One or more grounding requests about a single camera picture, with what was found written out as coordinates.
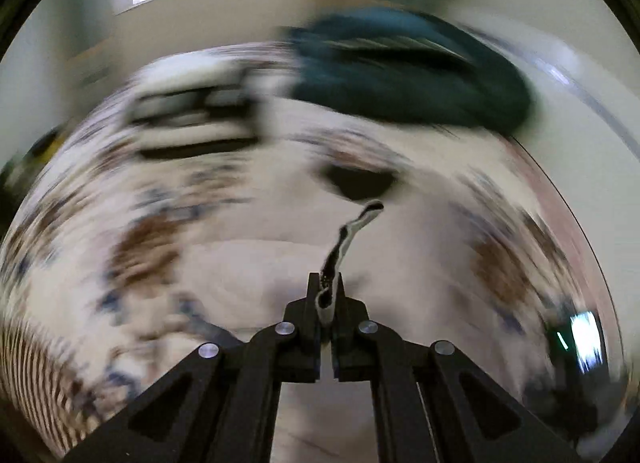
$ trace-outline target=bed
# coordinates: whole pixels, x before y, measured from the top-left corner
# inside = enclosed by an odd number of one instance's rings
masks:
[[[541,317],[597,309],[619,342],[588,243],[517,143],[291,100],[297,64],[283,43],[201,53],[251,65],[257,143],[143,157],[126,119],[133,78],[66,140],[2,243],[0,393],[53,454],[219,328],[245,341],[279,321],[372,198],[385,212],[341,272],[347,294],[407,340],[449,339],[518,399],[550,370]],[[272,461],[372,461],[368,402],[366,386],[326,374],[285,386]]]

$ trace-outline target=silver screw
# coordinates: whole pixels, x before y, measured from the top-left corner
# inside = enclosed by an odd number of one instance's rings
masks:
[[[366,335],[372,335],[378,331],[378,324],[372,320],[363,320],[358,324],[358,329]]]
[[[278,335],[290,335],[296,327],[291,322],[280,322],[276,324],[276,333]]]
[[[218,353],[220,353],[220,348],[211,342],[203,344],[198,348],[198,354],[202,358],[213,358],[217,356]]]
[[[449,356],[456,352],[456,348],[448,340],[438,340],[434,347],[439,355]]]

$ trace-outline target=green light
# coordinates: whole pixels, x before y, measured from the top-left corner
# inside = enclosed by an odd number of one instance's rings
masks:
[[[566,344],[566,342],[564,341],[564,338],[562,338],[562,335],[559,333],[556,333],[556,335],[558,335],[558,338],[560,339],[560,341],[562,342],[562,347],[564,348],[565,351],[569,350],[569,346]]]

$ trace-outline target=triangular cutout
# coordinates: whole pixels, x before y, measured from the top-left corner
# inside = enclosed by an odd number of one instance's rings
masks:
[[[520,418],[471,373],[460,374],[460,385],[485,438],[498,439],[520,426]]]
[[[184,375],[129,421],[129,428],[158,443],[169,434],[184,398],[191,386],[191,376]]]

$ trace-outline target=patterned bedspread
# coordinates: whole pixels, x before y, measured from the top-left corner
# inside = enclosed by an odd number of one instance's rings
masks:
[[[143,159],[123,117],[133,81],[68,139],[2,244],[0,392],[55,454],[217,327],[246,340],[277,322],[368,198],[386,210],[342,274],[372,319],[451,340],[518,398],[548,371],[542,319],[593,305],[602,282],[565,249],[556,230],[573,225],[512,144],[287,99],[295,60],[281,44],[207,53],[256,67],[260,144]],[[372,415],[355,412],[367,391],[318,389],[284,388],[273,461],[372,461]]]

